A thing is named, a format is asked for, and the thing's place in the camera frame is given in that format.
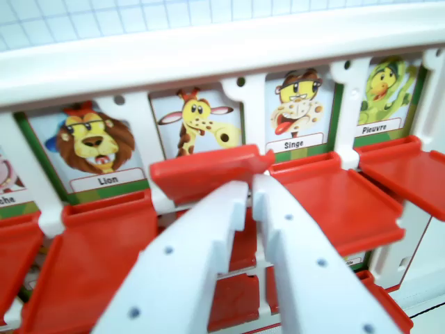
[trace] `monkey tongue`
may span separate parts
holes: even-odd
[[[293,122],[280,123],[275,129],[275,134],[282,134],[283,132],[286,132],[291,127],[292,124]]]

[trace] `cartoon animal face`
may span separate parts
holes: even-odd
[[[57,134],[57,147],[68,166],[87,173],[117,170],[135,149],[128,127],[92,109],[70,115]]]
[[[398,56],[384,59],[373,69],[366,82],[369,107],[384,106],[396,92],[405,75],[405,62]]]
[[[0,191],[9,189],[17,181],[17,174],[8,160],[0,155]]]
[[[319,102],[296,99],[285,102],[276,108],[270,121],[272,128],[275,129],[275,134],[284,132],[296,134],[314,126],[322,116],[323,106]]]
[[[238,138],[232,138],[232,134],[237,132],[232,131],[230,125],[215,120],[208,120],[208,117],[210,114],[223,115],[225,113],[231,113],[234,109],[229,106],[211,108],[210,103],[206,99],[197,98],[198,92],[198,88],[195,88],[191,94],[186,94],[180,90],[177,94],[184,100],[182,111],[169,113],[162,117],[162,119],[158,121],[158,124],[166,125],[182,119],[187,134],[193,134],[195,136],[199,134],[203,136],[205,135],[205,131],[208,131],[215,134],[216,140],[220,145],[224,147],[224,145],[227,144],[231,147],[234,141],[238,141]]]
[[[280,95],[281,103],[296,99],[312,100],[322,83],[323,80],[314,69],[308,69],[304,74],[292,71],[286,74],[283,84],[277,86],[275,93]]]
[[[397,75],[390,67],[377,72],[371,80],[371,94],[375,95],[373,100],[379,101],[387,94],[388,88],[397,81]]]

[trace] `lion text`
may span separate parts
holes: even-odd
[[[101,186],[103,186],[105,184],[118,183],[119,182],[117,177],[98,177],[97,181],[99,182],[99,184]]]

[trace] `name label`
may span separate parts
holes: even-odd
[[[82,177],[80,179],[71,180],[70,184],[72,190],[77,193],[80,191],[105,188],[107,186],[115,186],[117,184],[124,184],[142,179],[144,179],[142,170],[140,168],[132,168],[119,170],[114,173]]]
[[[323,144],[323,134],[310,134],[308,136],[301,136],[290,139],[283,139],[281,141],[273,141],[267,143],[266,151],[272,150],[274,153],[297,150],[300,148],[309,148],[311,146]]]
[[[358,125],[355,130],[356,137],[369,136],[370,134],[379,134],[401,128],[402,119],[393,118],[391,120],[382,120],[380,122]]]
[[[346,260],[346,265],[347,266],[353,266],[354,264],[362,263],[362,262],[363,262],[362,258],[361,257],[357,257],[355,259]]]
[[[28,189],[0,194],[0,207],[10,207],[11,205],[17,205],[26,202],[32,202],[31,194],[29,193]]]

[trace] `white plastic piece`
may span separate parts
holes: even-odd
[[[430,217],[429,213],[405,201],[403,214],[398,219],[399,227],[405,229],[405,236],[400,241],[377,248],[371,256],[369,271],[376,285],[387,289],[401,283]]]
[[[17,329],[22,325],[22,308],[23,302],[20,299],[15,298],[11,307],[3,316],[6,325],[0,326],[0,332]]]
[[[334,80],[344,85],[334,151],[339,154],[345,170],[359,166],[360,157],[353,147],[370,61],[371,57],[365,57],[330,65]]]
[[[399,290],[391,293],[409,317],[445,303],[445,224],[432,218]]]
[[[235,230],[244,229],[247,196],[247,183],[229,182],[159,235],[93,333],[206,333],[217,274],[229,270]]]
[[[422,141],[422,150],[429,152],[437,126],[445,121],[445,113],[439,103],[445,89],[445,51],[427,49],[423,53],[422,65],[429,71],[423,87],[421,101],[416,111],[412,134]]]
[[[438,45],[445,42],[444,17],[445,3],[402,3],[4,52],[0,106],[142,86],[154,90],[162,83],[165,87],[193,78],[245,75],[267,67],[279,70],[279,66],[377,50]],[[296,31],[302,27],[310,27],[310,34],[296,42]]]
[[[100,109],[107,112],[111,117],[123,119],[129,123],[142,159],[144,175],[150,185],[156,213],[175,212],[175,203],[153,182],[149,173],[151,164],[163,161],[165,158],[152,106],[148,100],[148,92],[144,90],[121,94],[121,96],[124,98],[123,104],[116,104],[113,95],[97,97],[95,101]]]
[[[266,259],[275,265],[283,333],[401,333],[274,178],[255,175],[253,216],[263,226]]]
[[[0,144],[41,214],[39,227],[48,238],[62,233],[63,204],[29,147],[12,112],[0,112]]]
[[[216,332],[212,332],[212,334],[240,334],[247,333],[251,331],[255,331],[259,328],[265,328],[268,326],[272,326],[275,324],[279,324],[281,322],[281,317],[279,313],[274,315],[262,315],[261,312],[259,314],[259,318],[257,320],[248,321],[244,324],[240,324],[238,326],[232,326],[229,328],[224,328]]]
[[[244,105],[244,135],[246,144],[256,144],[261,154],[266,151],[266,114],[264,84],[266,73],[244,77],[245,83],[238,86],[236,77],[221,80],[224,94]]]

